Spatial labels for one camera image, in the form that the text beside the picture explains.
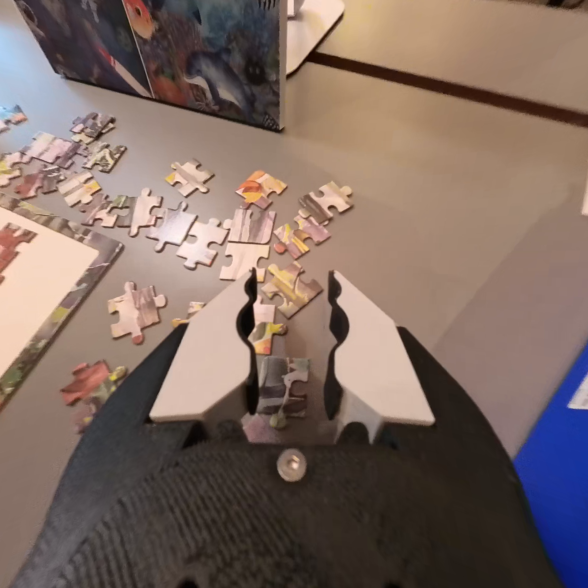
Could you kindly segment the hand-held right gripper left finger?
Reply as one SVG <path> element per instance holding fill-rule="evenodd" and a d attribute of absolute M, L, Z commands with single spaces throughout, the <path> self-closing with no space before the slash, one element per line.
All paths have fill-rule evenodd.
<path fill-rule="evenodd" d="M 254 329 L 256 271 L 221 291 L 185 324 L 186 331 L 149 418 L 216 425 L 254 414 L 259 401 Z"/>

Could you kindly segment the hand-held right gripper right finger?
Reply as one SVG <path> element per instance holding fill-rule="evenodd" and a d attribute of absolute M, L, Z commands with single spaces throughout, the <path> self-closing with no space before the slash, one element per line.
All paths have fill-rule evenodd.
<path fill-rule="evenodd" d="M 329 330 L 335 344 L 325 376 L 325 411 L 336 439 L 361 424 L 373 443 L 389 423 L 432 426 L 429 406 L 395 321 L 339 271 L 330 270 Z"/>

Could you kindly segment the illustrated puzzle box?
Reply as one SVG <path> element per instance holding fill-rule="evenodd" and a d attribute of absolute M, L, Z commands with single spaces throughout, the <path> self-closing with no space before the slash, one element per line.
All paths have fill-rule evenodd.
<path fill-rule="evenodd" d="M 14 1 L 58 75 L 274 132 L 285 1 Z"/>

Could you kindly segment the jigsaw puzzle tray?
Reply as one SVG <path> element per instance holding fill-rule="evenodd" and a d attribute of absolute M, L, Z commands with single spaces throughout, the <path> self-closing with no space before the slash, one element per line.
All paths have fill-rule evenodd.
<path fill-rule="evenodd" d="M 1 193 L 1 228 L 37 232 L 1 284 L 1 408 L 123 252 L 123 243 Z"/>

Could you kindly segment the pile of jigsaw pieces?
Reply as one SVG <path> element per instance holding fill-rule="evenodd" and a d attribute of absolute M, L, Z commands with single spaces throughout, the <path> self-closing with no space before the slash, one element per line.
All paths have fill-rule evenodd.
<path fill-rule="evenodd" d="M 132 238 L 140 229 L 149 229 L 147 237 L 157 241 L 155 251 L 161 252 L 167 244 L 177 246 L 178 256 L 185 260 L 185 268 L 189 270 L 195 270 L 198 264 L 210 266 L 217 253 L 209 244 L 227 242 L 228 256 L 233 256 L 236 262 L 251 264 L 224 267 L 220 278 L 234 281 L 244 270 L 256 269 L 258 282 L 262 282 L 266 270 L 258 268 L 256 262 L 268 258 L 272 235 L 280 239 L 274 247 L 277 253 L 288 250 L 288 241 L 284 238 L 292 237 L 292 244 L 300 246 L 302 254 L 307 251 L 305 238 L 312 238 L 319 244 L 330 236 L 325 228 L 331 216 L 329 207 L 337 207 L 340 212 L 351 207 L 349 202 L 344 203 L 351 195 L 350 188 L 340 188 L 330 182 L 320 188 L 320 197 L 310 193 L 301 199 L 302 209 L 295 219 L 296 227 L 285 224 L 274 229 L 275 211 L 262 207 L 254 217 L 254 211 L 246 206 L 252 203 L 269 205 L 269 194 L 280 194 L 286 189 L 286 184 L 262 171 L 256 171 L 239 186 L 237 194 L 245 198 L 245 204 L 235 210 L 233 218 L 223 223 L 217 219 L 210 219 L 207 224 L 198 221 L 196 215 L 187 211 L 187 202 L 153 214 L 154 209 L 163 207 L 163 199 L 148 188 L 133 197 L 120 195 L 111 199 L 102 194 L 98 201 L 101 187 L 92 175 L 93 167 L 98 166 L 102 173 L 111 172 L 126 151 L 122 145 L 112 148 L 108 142 L 98 142 L 114 122 L 113 117 L 92 112 L 73 121 L 71 139 L 38 133 L 24 148 L 1 153 L 1 187 L 8 186 L 15 178 L 22 178 L 14 188 L 19 198 L 1 193 L 1 209 L 97 251 L 92 265 L 84 270 L 22 346 L 19 355 L 4 369 L 2 406 L 20 388 L 70 314 L 122 252 L 121 243 L 92 230 L 95 222 L 100 222 L 103 228 L 127 229 Z"/>

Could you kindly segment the pale monitor stand base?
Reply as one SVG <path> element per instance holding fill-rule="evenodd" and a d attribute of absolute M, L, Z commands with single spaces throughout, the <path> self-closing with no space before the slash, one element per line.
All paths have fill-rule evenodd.
<path fill-rule="evenodd" d="M 296 72 L 342 19 L 343 1 L 286 1 L 286 75 Z"/>

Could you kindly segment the blue plastic bin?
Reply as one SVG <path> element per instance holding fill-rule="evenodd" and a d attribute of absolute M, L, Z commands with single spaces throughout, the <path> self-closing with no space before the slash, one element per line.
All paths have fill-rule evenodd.
<path fill-rule="evenodd" d="M 514 459 L 549 559 L 566 587 L 587 587 L 587 347 Z"/>

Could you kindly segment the assembled brown bear puzzle section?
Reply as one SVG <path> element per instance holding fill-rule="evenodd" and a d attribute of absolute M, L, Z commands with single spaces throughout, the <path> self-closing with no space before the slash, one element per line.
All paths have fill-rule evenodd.
<path fill-rule="evenodd" d="M 24 229 L 17 224 L 7 223 L 1 228 L 1 284 L 4 282 L 4 270 L 18 256 L 18 246 L 31 243 L 37 232 Z"/>

